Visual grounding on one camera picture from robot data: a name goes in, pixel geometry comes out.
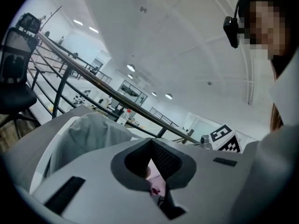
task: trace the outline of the ceiling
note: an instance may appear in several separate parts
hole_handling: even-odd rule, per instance
[[[223,100],[269,116],[270,63],[259,61],[244,44],[232,48],[222,28],[237,0],[59,1],[71,20],[87,24],[81,27],[85,32],[93,33],[88,26],[99,30],[121,73],[129,74],[127,64],[133,64],[133,81],[141,80],[159,100],[169,102],[164,95],[171,93],[172,103],[206,117],[211,114],[194,109]]]
[[[57,6],[62,6],[62,11],[66,15],[66,19],[69,20],[70,24],[91,36],[98,37],[100,39],[100,35],[91,31],[89,27],[96,28],[96,25],[91,18],[87,6],[84,0],[53,0]],[[73,20],[77,20],[83,23],[83,26],[74,23]]]

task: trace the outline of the black mesh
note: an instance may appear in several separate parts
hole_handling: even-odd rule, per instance
[[[196,162],[190,156],[152,139],[142,140],[115,155],[111,171],[128,189],[150,191],[150,184],[144,179],[150,159],[170,189],[187,186],[196,172]]]
[[[29,59],[37,40],[16,28],[10,28],[0,64],[0,83],[26,83]]]
[[[152,143],[152,160],[164,180],[176,173],[182,166],[182,161],[162,146]]]

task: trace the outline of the black mesh chair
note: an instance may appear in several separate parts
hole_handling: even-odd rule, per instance
[[[36,122],[19,114],[37,101],[35,93],[26,85],[27,67],[37,40],[27,32],[16,28],[8,30],[0,63],[0,114],[8,114],[0,128],[13,121],[18,138],[17,119]]]

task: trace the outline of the ceiling light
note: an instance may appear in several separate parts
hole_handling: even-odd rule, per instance
[[[96,33],[99,33],[96,29],[94,29],[94,28],[91,28],[91,27],[89,27],[89,29],[91,30],[91,31],[94,31],[94,32],[96,32]]]
[[[171,94],[166,94],[165,95],[168,99],[172,99],[172,95]]]
[[[80,24],[81,26],[83,26],[83,23],[80,22],[80,21],[74,20],[74,22]]]
[[[132,72],[135,72],[135,66],[134,65],[127,65],[128,69]]]

